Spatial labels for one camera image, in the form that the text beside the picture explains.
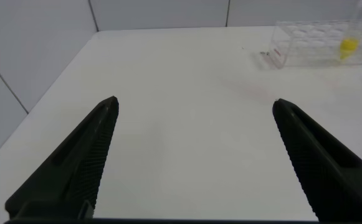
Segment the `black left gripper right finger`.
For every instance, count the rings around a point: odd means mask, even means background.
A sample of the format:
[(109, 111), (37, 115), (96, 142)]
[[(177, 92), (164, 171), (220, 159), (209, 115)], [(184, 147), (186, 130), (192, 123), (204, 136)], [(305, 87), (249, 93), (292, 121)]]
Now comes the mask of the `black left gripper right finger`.
[(272, 113), (318, 220), (362, 223), (362, 159), (297, 105), (279, 99)]

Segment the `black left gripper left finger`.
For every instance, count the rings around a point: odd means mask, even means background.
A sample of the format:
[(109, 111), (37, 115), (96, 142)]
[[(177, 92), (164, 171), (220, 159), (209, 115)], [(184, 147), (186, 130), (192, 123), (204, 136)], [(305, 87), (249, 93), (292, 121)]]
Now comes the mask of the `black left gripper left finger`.
[(9, 197), (9, 218), (92, 218), (118, 112), (114, 96), (94, 107)]

